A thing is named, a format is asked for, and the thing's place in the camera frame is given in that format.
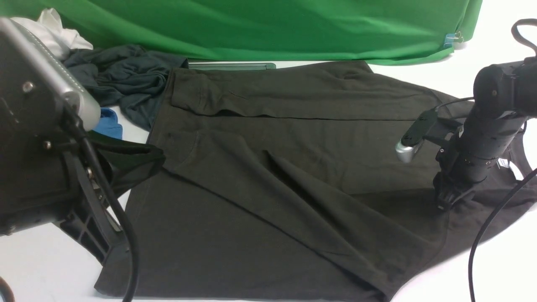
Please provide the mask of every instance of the green backdrop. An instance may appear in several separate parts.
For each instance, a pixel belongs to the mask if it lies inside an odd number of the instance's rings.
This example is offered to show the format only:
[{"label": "green backdrop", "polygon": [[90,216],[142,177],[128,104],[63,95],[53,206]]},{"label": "green backdrop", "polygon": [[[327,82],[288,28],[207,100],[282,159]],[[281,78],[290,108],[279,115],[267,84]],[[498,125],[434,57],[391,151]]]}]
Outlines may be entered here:
[{"label": "green backdrop", "polygon": [[436,61],[473,35],[482,0],[0,0],[0,15],[56,8],[97,47],[136,43],[208,60]]}]

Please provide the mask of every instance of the black mount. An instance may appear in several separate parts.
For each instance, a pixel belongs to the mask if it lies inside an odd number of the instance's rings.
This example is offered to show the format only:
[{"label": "black mount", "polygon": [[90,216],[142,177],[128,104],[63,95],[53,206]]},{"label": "black mount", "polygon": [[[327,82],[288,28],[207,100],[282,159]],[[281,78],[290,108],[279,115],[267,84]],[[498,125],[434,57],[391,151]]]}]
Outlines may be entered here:
[{"label": "black mount", "polygon": [[[96,132],[90,132],[90,140],[100,156],[100,164],[116,196],[155,175],[165,160],[162,150],[151,145],[111,139]],[[63,144],[63,148],[66,146],[71,150],[77,147],[74,141]],[[72,204],[63,220],[54,224],[87,249],[101,264],[128,256],[125,236],[106,210],[107,200],[92,180],[91,169],[85,168],[83,158],[77,153],[70,153],[66,162],[74,168],[74,177],[82,189],[82,197]]]}]

